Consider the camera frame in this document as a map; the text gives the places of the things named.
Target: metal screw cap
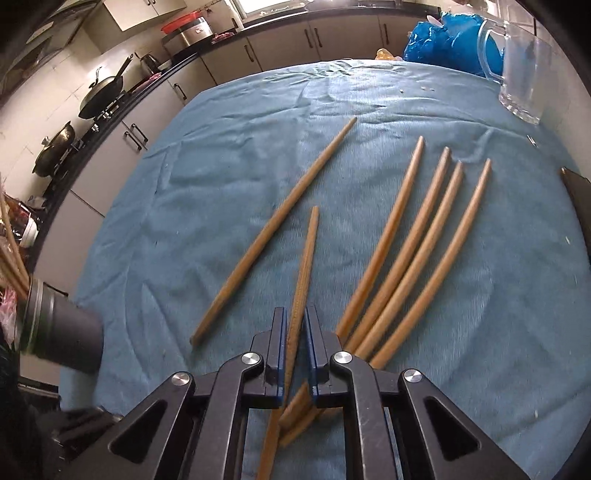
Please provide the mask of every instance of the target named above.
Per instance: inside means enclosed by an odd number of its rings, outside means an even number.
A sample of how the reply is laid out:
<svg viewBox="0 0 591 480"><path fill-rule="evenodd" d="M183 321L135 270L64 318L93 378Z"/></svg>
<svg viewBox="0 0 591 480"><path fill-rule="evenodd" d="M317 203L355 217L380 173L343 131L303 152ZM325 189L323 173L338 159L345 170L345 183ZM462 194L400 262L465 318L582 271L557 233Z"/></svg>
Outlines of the metal screw cap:
<svg viewBox="0 0 591 480"><path fill-rule="evenodd" d="M404 379L410 383L417 383L423 379L423 374L414 368L409 368L404 372Z"/></svg>
<svg viewBox="0 0 591 480"><path fill-rule="evenodd" d="M183 385L189 383L191 377L187 372L177 372L173 375L171 380L173 382L173 385L176 385L177 387L182 387Z"/></svg>
<svg viewBox="0 0 591 480"><path fill-rule="evenodd" d="M248 352L242 355L242 363L247 365L254 365L261 361L261 356L255 352Z"/></svg>
<svg viewBox="0 0 591 480"><path fill-rule="evenodd" d="M336 352L333 358L335 359L335 362L337 362L338 364L344 365L348 364L353 359L353 356L349 352L341 351Z"/></svg>

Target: stove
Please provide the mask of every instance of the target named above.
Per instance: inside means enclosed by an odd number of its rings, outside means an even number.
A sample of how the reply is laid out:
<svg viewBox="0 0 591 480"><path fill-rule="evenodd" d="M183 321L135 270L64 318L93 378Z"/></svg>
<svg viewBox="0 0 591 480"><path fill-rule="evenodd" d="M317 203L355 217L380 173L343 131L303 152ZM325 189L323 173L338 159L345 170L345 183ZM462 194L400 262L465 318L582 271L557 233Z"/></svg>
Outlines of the stove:
<svg viewBox="0 0 591 480"><path fill-rule="evenodd" d="M60 193L63 193L64 189L69 188L70 174L76 170L76 167L85 155L85 151L88 148L92 148L97 141L100 141L105 129L111 123L118 123L120 121L120 119L117 119L119 116L117 115L117 111L129 103L132 98L132 94L128 92L122 93L117 100L94 119L94 123L86 133L66 152L56 172L53 174L50 184L43 193L43 198L45 198L43 210L45 212L50 210L56 201L59 201Z"/></svg>

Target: blue tablecloth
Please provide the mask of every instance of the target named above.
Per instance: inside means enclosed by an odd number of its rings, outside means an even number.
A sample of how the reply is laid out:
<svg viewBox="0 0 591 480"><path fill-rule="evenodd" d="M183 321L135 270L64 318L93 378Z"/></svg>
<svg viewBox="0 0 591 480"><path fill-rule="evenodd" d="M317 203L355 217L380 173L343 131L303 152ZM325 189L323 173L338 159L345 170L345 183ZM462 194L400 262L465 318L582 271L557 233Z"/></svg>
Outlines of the blue tablecloth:
<svg viewBox="0 0 591 480"><path fill-rule="evenodd" d="M105 324L96 379L65 371L64 406L128 412L178 370L204 374L289 307L310 209L320 206L309 303L333 329L364 271L419 135L426 139L391 264L444 146L465 179L413 300L447 247L487 157L474 227L390 371L416 367L522 467L550 479L591 416L591 274L558 176L573 161L522 122L498 86L440 67L335 61L236 80L197 96L129 178L90 250L76 300ZM273 210L351 116L359 121L196 351L189 336ZM537 148L530 143L531 135ZM305 356L298 358L293 389ZM92 399L84 394L92 393ZM268 412L249 420L253 478ZM274 478L345 477L341 423L278 454Z"/></svg>

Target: stainless steel pot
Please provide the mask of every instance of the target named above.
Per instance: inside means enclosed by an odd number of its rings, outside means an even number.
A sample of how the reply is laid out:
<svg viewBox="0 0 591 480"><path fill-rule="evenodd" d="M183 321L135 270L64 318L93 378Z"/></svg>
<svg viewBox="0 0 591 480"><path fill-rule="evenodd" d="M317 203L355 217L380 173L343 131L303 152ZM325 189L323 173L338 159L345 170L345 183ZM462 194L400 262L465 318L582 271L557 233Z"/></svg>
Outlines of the stainless steel pot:
<svg viewBox="0 0 591 480"><path fill-rule="evenodd" d="M212 29L203 17L199 17L166 35L162 46L174 57L185 48L210 37L213 37Z"/></svg>

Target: black countertop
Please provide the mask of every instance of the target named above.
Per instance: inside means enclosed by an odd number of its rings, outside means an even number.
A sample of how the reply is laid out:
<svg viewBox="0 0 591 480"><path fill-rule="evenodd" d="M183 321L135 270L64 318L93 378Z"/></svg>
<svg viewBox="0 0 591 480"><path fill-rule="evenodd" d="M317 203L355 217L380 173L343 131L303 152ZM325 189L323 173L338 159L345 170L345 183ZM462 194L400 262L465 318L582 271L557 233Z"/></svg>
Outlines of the black countertop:
<svg viewBox="0 0 591 480"><path fill-rule="evenodd" d="M263 20L251 23L246 28L244 28L244 30L238 32L233 37L230 37L227 40L220 41L213 45L205 44L203 46L200 46L197 52L193 53L190 57L186 58L182 62L177 63L172 68L168 69L166 72L164 72L164 74L161 77L159 77L156 81L152 82L141 92L137 93L136 95L132 95L129 101L127 101L124 105L122 105L120 108L116 110L116 112L112 116L111 121L109 121L109 123L106 124L100 130L99 133L95 134L92 137L92 139L88 143L86 143L84 148L82 148L78 152L72 152L68 155L65 161L68 161L73 166L69 169L65 178L60 182L60 190L54 192L54 194L52 195L50 204L47 206L47 210L40 215L40 224L38 226L39 231L37 234L37 239L35 240L33 246L29 249L29 257L27 259L27 270L29 272L33 272L35 270L37 260L39 259L39 255L41 254L41 249L51 227L51 223L56 217L56 214L60 209L60 206L63 203L64 199L66 198L66 195L74 185L74 182L76 181L82 170L84 170L84 168L86 167L88 161L92 158L92 155L94 155L96 150L111 134L115 127L117 127L121 123L124 117L130 111L132 111L137 106L137 104L139 104L153 90L158 88L162 84L162 82L165 82L170 76L174 75L176 72L181 70L189 63L191 63L193 60L199 58L200 55L207 53L208 51L215 50L216 48L219 48L221 46L227 45L240 38L247 37L248 35L259 33L265 30L270 30L272 28L277 28L282 25L313 20L315 18L338 17L345 15L403 15L407 17L426 18L427 15L439 17L440 10L437 7L433 7L431 5L412 4L408 2L403 2L403 7L401 8L396 8L394 6L361 6L330 8L324 10L320 9L315 11L289 11L283 15L271 18L270 20Z"/></svg>

